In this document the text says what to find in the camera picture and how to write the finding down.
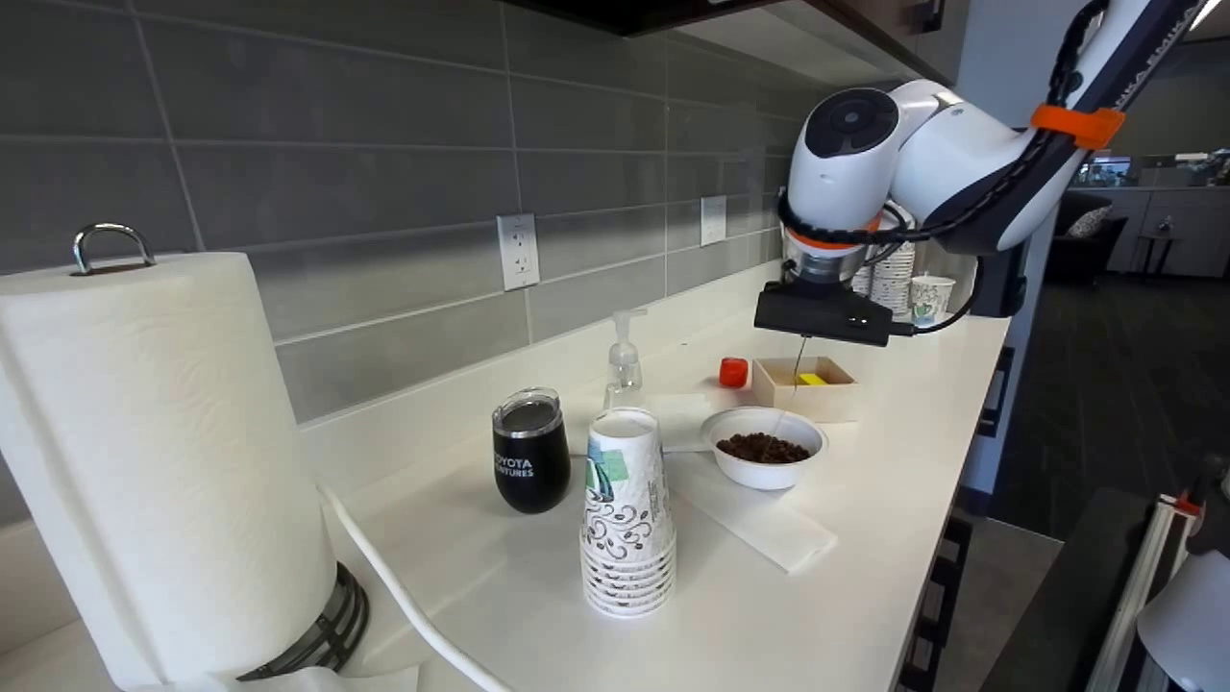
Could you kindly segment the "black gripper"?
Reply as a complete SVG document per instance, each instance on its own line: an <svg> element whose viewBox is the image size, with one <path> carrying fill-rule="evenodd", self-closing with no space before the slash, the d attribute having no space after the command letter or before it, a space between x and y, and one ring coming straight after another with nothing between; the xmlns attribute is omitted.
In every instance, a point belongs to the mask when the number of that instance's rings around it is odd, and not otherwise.
<svg viewBox="0 0 1230 692"><path fill-rule="evenodd" d="M883 347L892 336L892 313L844 283L769 281L755 296L752 324L766 329L864 347Z"/></svg>

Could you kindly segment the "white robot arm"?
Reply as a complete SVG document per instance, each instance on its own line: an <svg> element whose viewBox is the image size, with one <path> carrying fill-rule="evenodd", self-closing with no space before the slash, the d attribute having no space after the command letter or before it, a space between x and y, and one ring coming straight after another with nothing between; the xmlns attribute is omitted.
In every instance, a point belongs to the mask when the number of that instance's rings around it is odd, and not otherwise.
<svg viewBox="0 0 1230 692"><path fill-rule="evenodd" d="M936 306L896 318L840 267L903 241L990 256L1058 208L1088 154L1106 151L1124 109L1211 0L1088 0L1064 31L1047 90L1026 127L1005 127L936 82L817 101L775 197L781 276L752 324L804 340L883 347L962 318Z"/></svg>

